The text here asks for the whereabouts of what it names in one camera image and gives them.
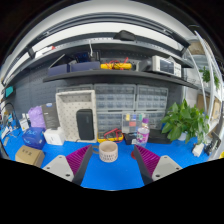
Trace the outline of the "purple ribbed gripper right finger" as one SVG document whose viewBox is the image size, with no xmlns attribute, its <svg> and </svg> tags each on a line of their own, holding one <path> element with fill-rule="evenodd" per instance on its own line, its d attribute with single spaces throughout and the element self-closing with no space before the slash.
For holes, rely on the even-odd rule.
<svg viewBox="0 0 224 224">
<path fill-rule="evenodd" d="M 139 145 L 134 146 L 133 153 L 145 185 L 182 169 L 182 167 L 168 155 L 158 156 Z"/>
</svg>

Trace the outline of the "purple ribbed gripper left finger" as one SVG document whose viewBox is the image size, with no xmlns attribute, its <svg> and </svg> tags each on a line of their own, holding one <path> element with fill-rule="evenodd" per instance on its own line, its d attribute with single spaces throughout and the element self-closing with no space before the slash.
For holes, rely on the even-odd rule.
<svg viewBox="0 0 224 224">
<path fill-rule="evenodd" d="M 81 185 L 92 152 L 93 147 L 87 145 L 67 156 L 58 155 L 44 167 L 44 170 L 76 185 Z"/>
</svg>

